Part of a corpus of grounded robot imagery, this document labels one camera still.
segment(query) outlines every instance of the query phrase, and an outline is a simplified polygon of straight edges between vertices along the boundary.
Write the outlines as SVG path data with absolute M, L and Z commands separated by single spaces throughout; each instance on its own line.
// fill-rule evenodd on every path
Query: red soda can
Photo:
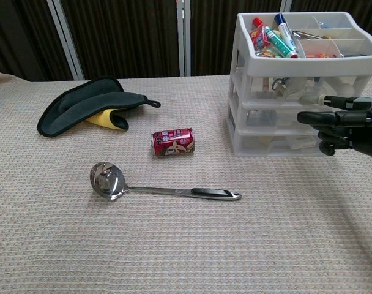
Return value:
M 193 130 L 188 128 L 153 133 L 151 146 L 156 156 L 193 153 L 195 149 Z

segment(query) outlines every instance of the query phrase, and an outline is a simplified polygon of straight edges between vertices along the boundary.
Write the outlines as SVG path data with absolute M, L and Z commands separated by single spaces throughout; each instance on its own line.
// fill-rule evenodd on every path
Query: oven mitt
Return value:
M 124 92 L 113 78 L 101 78 L 58 96 L 39 119 L 37 130 L 45 137 L 55 137 L 85 119 L 111 129 L 127 130 L 129 125 L 121 111 L 142 104 L 160 107 L 159 102 L 144 95 Z

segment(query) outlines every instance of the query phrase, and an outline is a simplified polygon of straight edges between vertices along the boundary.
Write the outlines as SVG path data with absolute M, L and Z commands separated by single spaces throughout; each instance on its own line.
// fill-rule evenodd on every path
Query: plastic drawer organizer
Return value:
M 372 76 L 372 36 L 345 12 L 283 13 L 290 30 L 331 39 L 297 40 L 297 59 L 255 55 L 249 33 L 259 17 L 270 27 L 276 13 L 237 16 L 228 93 L 227 125 L 236 156 L 319 156 L 312 127 L 300 111 L 334 111 L 302 104 L 302 96 L 361 96 Z M 327 54 L 335 58 L 305 58 Z M 342 57 L 342 55 L 361 55 Z

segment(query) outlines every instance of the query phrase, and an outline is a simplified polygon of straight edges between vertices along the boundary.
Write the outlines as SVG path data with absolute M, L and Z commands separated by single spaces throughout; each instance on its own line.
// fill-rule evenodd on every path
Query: robotic hand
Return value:
M 346 111 L 299 112 L 297 120 L 318 130 L 319 149 L 332 156 L 336 149 L 355 149 L 372 156 L 372 98 L 321 95 L 304 97 L 303 103 L 318 103 Z

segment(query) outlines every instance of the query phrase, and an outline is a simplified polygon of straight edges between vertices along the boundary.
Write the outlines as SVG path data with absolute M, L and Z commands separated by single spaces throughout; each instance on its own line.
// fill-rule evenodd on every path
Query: white cloth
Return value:
M 16 82 L 22 82 L 22 81 L 28 82 L 14 75 L 8 75 L 6 73 L 0 72 L 0 83 L 16 83 Z

